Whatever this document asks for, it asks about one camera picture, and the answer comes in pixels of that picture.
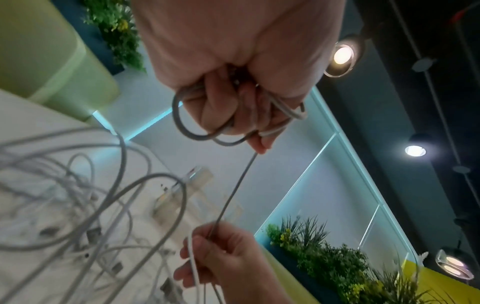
yellow flower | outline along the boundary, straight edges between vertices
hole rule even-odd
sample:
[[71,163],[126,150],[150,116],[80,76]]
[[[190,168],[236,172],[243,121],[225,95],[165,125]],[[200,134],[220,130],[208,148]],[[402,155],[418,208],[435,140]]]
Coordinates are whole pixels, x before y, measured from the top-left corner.
[[120,20],[120,22],[118,24],[118,30],[120,32],[124,32],[128,29],[129,29],[129,23],[125,19]]

hand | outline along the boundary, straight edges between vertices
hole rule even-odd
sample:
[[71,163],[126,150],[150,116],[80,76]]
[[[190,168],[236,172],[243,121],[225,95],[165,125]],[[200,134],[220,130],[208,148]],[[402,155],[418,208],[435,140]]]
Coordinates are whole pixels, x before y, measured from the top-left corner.
[[[132,0],[157,78],[176,91],[204,78],[206,94],[185,108],[209,132],[234,116],[229,134],[286,119],[263,90],[298,107],[329,63],[344,6],[345,0]],[[226,65],[245,67],[254,81],[235,91]],[[263,154],[278,135],[248,142]]]
[[[220,222],[211,241],[206,237],[213,223],[193,231],[193,255],[200,283],[220,285],[226,304],[290,304],[254,236],[239,228]],[[180,250],[182,258],[189,258],[187,241]],[[192,267],[186,262],[173,274],[183,280],[184,287],[194,286]]]

ceiling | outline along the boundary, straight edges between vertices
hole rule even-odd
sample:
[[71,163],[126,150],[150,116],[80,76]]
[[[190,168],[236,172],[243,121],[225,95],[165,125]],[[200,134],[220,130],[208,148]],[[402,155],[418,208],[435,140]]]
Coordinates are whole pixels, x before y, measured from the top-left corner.
[[[434,59],[428,72],[458,158],[471,169],[471,187],[452,170],[458,158],[424,73],[412,70],[417,55],[391,0],[347,2],[340,38],[361,35],[364,54],[349,74],[323,77],[317,87],[417,252],[430,252],[425,264],[440,271],[432,257],[459,238],[461,249],[480,261],[480,206],[472,192],[480,189],[480,78],[456,31],[460,25],[480,61],[480,6],[462,12],[471,2],[397,2],[417,53]],[[428,134],[435,153],[408,157],[404,148],[415,133]],[[456,218],[471,224],[462,232]]]

glass panel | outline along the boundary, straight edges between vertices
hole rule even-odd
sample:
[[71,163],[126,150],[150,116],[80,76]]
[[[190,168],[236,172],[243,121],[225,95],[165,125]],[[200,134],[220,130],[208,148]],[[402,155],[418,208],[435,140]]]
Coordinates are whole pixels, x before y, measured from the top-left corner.
[[357,248],[377,205],[341,139],[335,136],[267,221],[280,224],[287,215],[318,216],[319,223],[327,222],[330,244]]
[[398,260],[401,265],[410,252],[383,208],[378,209],[361,250],[368,256],[370,265],[380,271],[398,270]]

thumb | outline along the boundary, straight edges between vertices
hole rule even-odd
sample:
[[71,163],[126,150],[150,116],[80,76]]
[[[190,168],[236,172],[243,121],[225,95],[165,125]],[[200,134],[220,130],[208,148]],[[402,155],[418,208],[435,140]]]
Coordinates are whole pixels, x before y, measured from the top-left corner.
[[209,240],[195,236],[192,240],[193,256],[195,260],[210,269],[215,276],[231,267],[233,257],[223,252]]

